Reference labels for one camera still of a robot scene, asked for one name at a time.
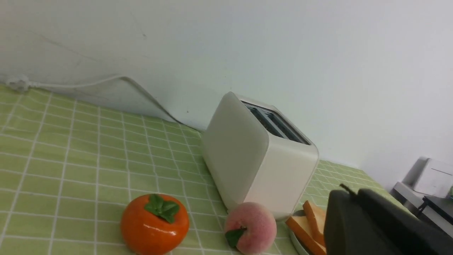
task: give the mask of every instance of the persimmon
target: persimmon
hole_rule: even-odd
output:
[[[126,245],[139,255],[163,255],[176,248],[189,230],[187,210],[176,198],[143,195],[131,201],[121,218]]]

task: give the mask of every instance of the peach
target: peach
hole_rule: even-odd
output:
[[[246,255],[259,254],[273,244],[277,224],[266,207],[245,202],[228,214],[224,232],[231,247],[236,247]]]

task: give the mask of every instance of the bread slice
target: bread slice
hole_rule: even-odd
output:
[[[308,225],[312,231],[313,239],[325,247],[324,223],[326,222],[326,212],[310,201],[305,201],[303,208],[305,215],[307,215]]]
[[[313,255],[326,255],[326,248],[313,239],[306,216],[291,216],[286,225]]]

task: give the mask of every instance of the power plug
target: power plug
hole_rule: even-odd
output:
[[[15,91],[23,93],[28,90],[31,83],[28,77],[22,74],[19,76],[9,77],[6,80],[6,85]]]

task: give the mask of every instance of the green leaf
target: green leaf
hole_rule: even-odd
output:
[[[157,211],[162,211],[162,205],[164,204],[164,199],[157,195],[157,194],[151,194],[149,196],[149,202],[154,206]]]
[[[227,231],[225,233],[226,241],[228,242],[228,245],[231,248],[235,248],[237,243],[239,242],[239,239],[241,236],[244,234],[244,232],[247,230],[245,227],[241,227],[238,229],[233,229],[230,231]]]
[[[148,212],[156,215],[156,216],[159,216],[159,212],[157,211],[156,208],[154,208],[154,206],[151,204],[151,203],[148,203],[145,205],[145,210],[147,210]]]
[[[172,224],[174,222],[174,217],[173,215],[165,215],[165,214],[162,214],[160,215],[160,217],[164,220],[166,220],[168,223]]]
[[[164,201],[162,205],[162,214],[176,215],[179,211],[179,205],[173,201]]]

